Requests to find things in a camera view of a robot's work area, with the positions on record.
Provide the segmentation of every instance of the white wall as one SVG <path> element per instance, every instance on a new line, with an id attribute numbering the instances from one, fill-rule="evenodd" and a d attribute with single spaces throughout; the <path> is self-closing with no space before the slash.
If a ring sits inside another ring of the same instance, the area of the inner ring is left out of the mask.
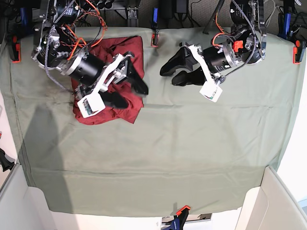
<path id="1" fill-rule="evenodd" d="M 55 230 L 46 226 L 52 219 L 42 218 L 29 192 L 21 165 L 16 165 L 0 192 L 0 228 L 3 230 Z"/>
<path id="2" fill-rule="evenodd" d="M 15 148 L 15 143 L 13 140 L 9 120 L 6 114 L 6 110 L 4 107 L 4 101 L 0 90 L 0 131 L 2 132 L 2 136 L 0 139 L 0 148 L 5 151 L 6 155 L 9 156 L 9 160 L 17 159 L 17 151 Z M 5 179 L 9 175 L 10 171 L 3 172 L 2 167 L 0 165 L 0 187 L 3 185 Z"/>
<path id="3" fill-rule="evenodd" d="M 286 152 L 277 171 L 297 201 L 307 196 L 307 71 L 299 110 Z"/>

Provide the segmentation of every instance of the white panel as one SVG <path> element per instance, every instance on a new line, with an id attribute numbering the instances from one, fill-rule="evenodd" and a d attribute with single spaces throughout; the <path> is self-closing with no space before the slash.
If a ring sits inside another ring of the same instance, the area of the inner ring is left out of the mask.
<path id="1" fill-rule="evenodd" d="M 17 151 L 15 148 L 15 143 L 13 140 L 9 120 L 6 114 L 6 110 L 4 107 L 4 100 L 0 90 L 0 131 L 2 132 L 2 136 L 0 139 L 0 148 L 5 151 L 8 159 L 10 161 L 16 161 L 17 159 Z M 3 185 L 7 176 L 9 175 L 9 171 L 2 171 L 2 167 L 0 165 L 0 187 Z"/>
<path id="2" fill-rule="evenodd" d="M 1 229 L 45 230 L 27 189 L 23 169 L 16 165 L 5 189 L 0 192 Z"/>
<path id="3" fill-rule="evenodd" d="M 307 196 L 307 71 L 305 70 L 302 95 L 295 125 L 284 153 L 278 175 L 289 188 L 296 201 Z"/>
<path id="4" fill-rule="evenodd" d="M 54 223 L 51 212 L 48 208 L 48 204 L 45 198 L 45 195 L 42 190 L 39 188 L 28 187 L 27 193 L 31 196 L 33 205 L 36 207 L 39 218 L 41 219 L 44 229 L 54 230 L 56 225 Z"/>
<path id="5" fill-rule="evenodd" d="M 241 215 L 236 230 L 307 230 L 307 216 L 271 167 L 265 169 L 260 191 L 251 215 Z M 239 229 L 246 221 L 247 227 Z"/>

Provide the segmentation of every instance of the black cable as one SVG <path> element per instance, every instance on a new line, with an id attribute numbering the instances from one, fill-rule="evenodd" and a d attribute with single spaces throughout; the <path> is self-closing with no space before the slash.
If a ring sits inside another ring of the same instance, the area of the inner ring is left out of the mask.
<path id="1" fill-rule="evenodd" d="M 220 34 L 216 38 L 218 38 L 218 37 L 224 37 L 224 38 L 230 40 L 232 43 L 234 43 L 235 40 L 236 40 L 236 38 L 234 36 L 231 36 L 231 35 L 228 35 L 228 34 Z"/>
<path id="2" fill-rule="evenodd" d="M 183 22 L 188 18 L 188 13 L 185 14 L 185 17 L 183 18 L 183 13 L 176 13 L 178 15 L 178 19 L 174 15 L 174 18 L 176 21 L 180 22 L 181 27 L 184 28 Z"/>
<path id="3" fill-rule="evenodd" d="M 303 38 L 305 41 L 307 41 L 307 39 L 304 37 L 304 36 L 302 36 L 302 35 L 300 35 L 301 36 L 301 38 Z"/>
<path id="4" fill-rule="evenodd" d="M 300 13 L 298 13 L 298 14 L 297 14 L 297 16 L 295 17 L 295 20 L 294 20 L 294 22 L 293 22 L 293 24 L 292 24 L 292 26 L 291 26 L 291 27 L 293 27 L 293 26 L 295 25 L 295 23 L 296 23 L 296 21 L 297 21 L 297 19 L 298 19 L 298 17 L 299 17 L 299 16 L 301 16 L 301 18 L 302 18 L 303 22 L 305 23 L 305 25 L 307 25 L 307 23 L 306 23 L 306 21 L 305 21 L 305 19 L 304 19 L 304 17 L 303 17 L 302 15 L 307 15 L 307 14 L 306 14 L 306 13 L 304 13 L 304 12 L 300 12 Z"/>
<path id="5" fill-rule="evenodd" d="M 13 20 L 14 18 L 17 18 L 20 15 L 20 11 L 19 8 L 17 6 L 15 6 L 14 4 L 11 4 L 12 1 L 10 1 L 9 3 L 4 2 L 4 1 L 0 1 L 0 18 L 4 17 L 4 18 L 8 18 L 8 20 Z"/>
<path id="6" fill-rule="evenodd" d="M 69 9 L 69 7 L 71 7 L 73 5 L 75 0 L 71 0 L 68 5 L 66 5 L 64 11 L 56 18 L 56 20 L 54 21 L 54 23 L 52 24 L 49 33 L 47 34 L 46 37 L 46 51 L 45 51 L 45 71 L 47 76 L 55 83 L 57 84 L 60 88 L 62 88 L 65 91 L 71 92 L 69 89 L 67 89 L 65 86 L 63 86 L 61 83 L 59 83 L 55 78 L 53 78 L 51 76 L 51 74 L 49 73 L 49 69 L 48 69 L 48 55 L 49 55 L 49 45 L 50 45 L 50 39 L 51 39 L 51 35 L 53 33 L 53 31 L 56 28 L 56 24 L 59 22 L 59 20 L 66 14 L 67 10 Z"/>
<path id="7" fill-rule="evenodd" d="M 81 49 L 79 49 L 79 50 L 77 51 L 77 53 L 79 53 L 81 50 L 83 50 L 83 49 L 85 49 L 85 48 L 86 48 L 86 50 L 87 50 L 87 52 L 88 52 L 88 48 L 91 47 L 91 45 L 95 42 L 95 40 L 96 40 L 96 39 L 98 38 L 98 36 L 100 35 L 101 29 L 102 29 L 102 25 L 100 25 L 99 31 L 98 31 L 96 37 L 95 37 L 92 41 L 90 41 L 89 43 L 87 43 L 85 46 L 83 46 Z"/>
<path id="8" fill-rule="evenodd" d="M 189 19 L 189 21 L 191 22 L 190 28 L 194 28 L 194 22 L 193 22 L 193 20 L 191 19 L 191 16 L 190 16 L 190 15 L 188 15 L 188 19 Z"/>
<path id="9" fill-rule="evenodd" d="M 202 0 L 198 0 L 191 3 L 191 20 L 195 22 L 195 24 L 198 25 L 198 27 L 201 27 L 201 25 L 196 20 L 193 19 L 193 4 L 200 3 L 201 1 Z"/>
<path id="10" fill-rule="evenodd" d="M 138 37 L 138 36 L 135 35 L 135 36 L 127 37 L 125 40 L 121 41 L 120 43 L 117 43 L 116 45 L 112 45 L 112 46 L 110 47 L 110 49 L 113 50 L 113 48 L 115 48 L 115 47 L 119 46 L 120 44 L 123 44 L 123 43 L 125 43 L 125 42 L 127 42 L 127 41 L 129 41 L 129 40 L 131 40 L 131 39 L 133 39 L 133 38 L 135 38 L 135 37 Z"/>
<path id="11" fill-rule="evenodd" d="M 218 4 L 217 4 L 217 6 L 216 6 L 216 8 L 215 8 L 215 10 L 214 10 L 210 20 L 209 20 L 209 22 L 207 23 L 205 29 L 203 30 L 204 34 L 209 34 L 208 31 L 212 27 L 212 24 L 214 22 L 216 14 L 220 12 L 222 6 L 224 5 L 224 2 L 225 2 L 225 0 L 219 0 Z"/>

